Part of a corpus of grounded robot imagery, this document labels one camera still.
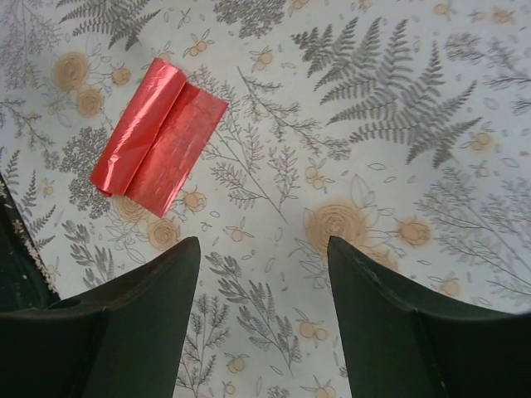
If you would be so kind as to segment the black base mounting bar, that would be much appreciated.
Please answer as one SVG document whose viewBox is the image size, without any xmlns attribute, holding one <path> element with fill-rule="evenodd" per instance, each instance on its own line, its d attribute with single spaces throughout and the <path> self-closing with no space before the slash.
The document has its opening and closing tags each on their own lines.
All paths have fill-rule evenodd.
<svg viewBox="0 0 531 398">
<path fill-rule="evenodd" d="M 1 182 L 1 310 L 46 308 L 57 298 L 5 182 Z"/>
</svg>

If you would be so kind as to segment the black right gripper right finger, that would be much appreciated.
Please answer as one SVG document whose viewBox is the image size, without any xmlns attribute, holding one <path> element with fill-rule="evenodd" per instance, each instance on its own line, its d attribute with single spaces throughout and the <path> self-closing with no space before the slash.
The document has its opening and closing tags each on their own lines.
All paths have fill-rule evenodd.
<svg viewBox="0 0 531 398">
<path fill-rule="evenodd" d="M 353 396 L 529 396 L 528 313 L 439 294 L 337 236 L 328 265 Z"/>
</svg>

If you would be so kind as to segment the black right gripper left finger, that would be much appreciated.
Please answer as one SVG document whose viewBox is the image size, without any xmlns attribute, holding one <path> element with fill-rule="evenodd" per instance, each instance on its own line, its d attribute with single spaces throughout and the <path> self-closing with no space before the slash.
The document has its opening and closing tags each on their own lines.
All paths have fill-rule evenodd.
<svg viewBox="0 0 531 398">
<path fill-rule="evenodd" d="M 2 396 L 170 397 L 200 261 L 188 237 L 83 294 L 2 313 Z"/>
</svg>

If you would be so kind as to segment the red plastic trash bag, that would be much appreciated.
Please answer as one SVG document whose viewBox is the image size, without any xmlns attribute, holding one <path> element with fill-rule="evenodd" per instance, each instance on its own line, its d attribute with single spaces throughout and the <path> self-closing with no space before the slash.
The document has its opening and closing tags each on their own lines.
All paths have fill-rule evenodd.
<svg viewBox="0 0 531 398">
<path fill-rule="evenodd" d="M 227 102 L 156 58 L 111 134 L 90 180 L 106 196 L 168 213 L 208 144 Z"/>
</svg>

